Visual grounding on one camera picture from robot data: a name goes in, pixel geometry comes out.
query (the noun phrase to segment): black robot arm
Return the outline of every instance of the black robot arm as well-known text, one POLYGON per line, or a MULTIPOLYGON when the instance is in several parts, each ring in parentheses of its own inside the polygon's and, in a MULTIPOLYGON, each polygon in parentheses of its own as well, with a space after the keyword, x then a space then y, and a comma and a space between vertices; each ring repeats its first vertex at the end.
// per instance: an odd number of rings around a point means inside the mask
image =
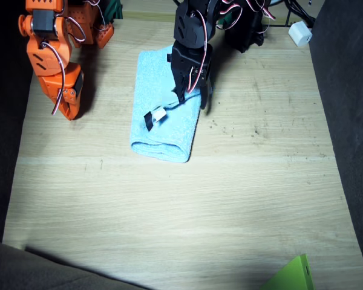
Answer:
POLYGON ((267 14, 270 0, 263 4, 250 1, 258 0, 184 0, 178 3, 175 16, 172 53, 168 55, 175 80, 174 92, 179 102, 185 101, 185 93, 191 93, 195 88, 201 92, 201 107, 206 106, 209 94, 212 92, 210 82, 210 67, 212 46, 208 44, 215 35, 216 27, 226 29, 226 42, 242 53, 249 45, 262 45, 262 15, 267 14), (224 17, 224 12, 234 9, 237 15, 232 25, 219 27, 217 22, 224 17))

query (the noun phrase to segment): wooden table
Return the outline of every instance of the wooden table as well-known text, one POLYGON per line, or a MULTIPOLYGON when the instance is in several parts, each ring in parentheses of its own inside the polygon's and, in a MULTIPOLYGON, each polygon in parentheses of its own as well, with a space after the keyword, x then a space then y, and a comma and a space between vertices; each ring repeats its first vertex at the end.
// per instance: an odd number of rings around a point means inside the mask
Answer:
POLYGON ((152 289, 258 289, 307 253, 317 289, 363 289, 308 46, 273 28, 222 51, 191 160, 173 164, 129 148, 137 57, 173 24, 115 26, 104 50, 74 52, 94 93, 79 120, 51 117, 33 79, 4 242, 152 289))
MULTIPOLYGON (((124 19, 175 22, 176 5, 172 0, 121 0, 121 3, 124 19)), ((317 17, 324 0, 312 0, 311 6, 309 0, 298 0, 298 3, 309 15, 317 17)), ((285 3, 271 6, 269 11, 276 17, 276 21, 270 22, 271 25, 285 25, 288 15, 285 3)), ((300 17, 291 13, 289 24, 300 20, 300 17)), ((267 18, 263 18, 263 22, 266 25, 269 23, 267 18)))

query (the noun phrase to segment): dark gray fabric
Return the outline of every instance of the dark gray fabric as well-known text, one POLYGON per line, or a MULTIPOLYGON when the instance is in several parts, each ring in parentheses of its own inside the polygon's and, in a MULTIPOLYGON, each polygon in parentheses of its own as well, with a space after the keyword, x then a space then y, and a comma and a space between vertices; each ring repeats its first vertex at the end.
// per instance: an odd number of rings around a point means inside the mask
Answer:
POLYGON ((0 244, 0 290, 139 290, 0 244))
POLYGON ((312 33, 313 66, 363 254, 363 0, 326 0, 312 33))
POLYGON ((0 241, 18 158, 32 68, 18 29, 25 1, 0 2, 0 241))

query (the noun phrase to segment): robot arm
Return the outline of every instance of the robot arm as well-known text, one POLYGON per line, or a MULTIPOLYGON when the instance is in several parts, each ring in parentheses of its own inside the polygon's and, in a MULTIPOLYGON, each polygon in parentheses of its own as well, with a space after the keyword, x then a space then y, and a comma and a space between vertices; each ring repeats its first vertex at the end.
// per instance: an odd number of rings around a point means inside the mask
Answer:
POLYGON ((19 29, 29 36, 27 54, 36 76, 57 110, 69 120, 79 112, 84 74, 70 62, 72 47, 97 43, 103 48, 113 35, 113 26, 94 26, 99 15, 97 3, 78 0, 26 0, 30 13, 19 17, 19 29))
POLYGON ((263 4, 250 1, 258 0, 184 0, 178 3, 175 17, 175 43, 172 54, 167 61, 171 63, 175 80, 174 92, 179 102, 185 100, 185 93, 191 93, 195 88, 200 89, 201 108, 204 109, 209 94, 212 91, 210 82, 210 67, 212 46, 208 41, 213 38, 215 29, 226 30, 226 42, 242 53, 249 45, 262 45, 263 34, 261 19, 263 14, 274 18, 267 6, 270 0, 263 4), (232 23, 218 25, 231 10, 236 17, 232 23))

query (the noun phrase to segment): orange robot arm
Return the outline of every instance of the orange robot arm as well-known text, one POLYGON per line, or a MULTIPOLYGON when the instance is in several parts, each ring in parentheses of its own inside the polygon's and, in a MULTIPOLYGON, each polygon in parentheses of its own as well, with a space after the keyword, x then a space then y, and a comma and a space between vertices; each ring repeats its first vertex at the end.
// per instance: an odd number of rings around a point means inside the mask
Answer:
POLYGON ((94 27, 100 14, 98 2, 86 0, 71 5, 68 0, 26 0, 31 14, 19 17, 19 29, 29 36, 27 54, 42 90, 57 110, 69 120, 79 112, 83 72, 80 65, 71 63, 71 35, 76 47, 81 43, 97 43, 103 48, 112 37, 112 24, 94 27))

